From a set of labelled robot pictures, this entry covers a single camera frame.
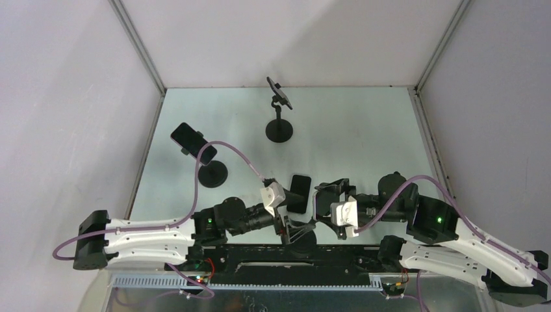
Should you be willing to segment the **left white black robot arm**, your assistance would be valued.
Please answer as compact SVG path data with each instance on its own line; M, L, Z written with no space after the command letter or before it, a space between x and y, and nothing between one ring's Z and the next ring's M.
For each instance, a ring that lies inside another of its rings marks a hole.
M79 225L73 269L99 270L126 262L160 262L199 270L204 248L220 246L229 236L272 228L283 244L293 244L313 231L316 220L294 222L280 207L305 202L305 197L284 190L261 190L262 202L246 206L237 197L196 211L188 218L133 222L115 219L106 210L93 211Z

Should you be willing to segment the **teal blue phone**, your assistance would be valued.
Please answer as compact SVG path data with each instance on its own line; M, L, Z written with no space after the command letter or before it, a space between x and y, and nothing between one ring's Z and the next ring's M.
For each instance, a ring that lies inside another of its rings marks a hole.
M297 202L287 205L289 213L303 215L307 211L312 179L309 176L294 174L291 179L290 192L301 196Z

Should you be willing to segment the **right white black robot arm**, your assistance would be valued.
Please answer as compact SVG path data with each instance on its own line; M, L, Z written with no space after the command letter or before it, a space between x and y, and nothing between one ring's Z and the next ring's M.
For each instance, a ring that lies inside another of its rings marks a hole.
M315 188L315 218L341 240L358 237L378 222L401 222L405 234L382 238L377 259L387 271L429 271L455 278L514 307L549 304L549 256L513 248L475 226L444 199L421 195L418 176L383 176L376 194L358 193L348 179Z

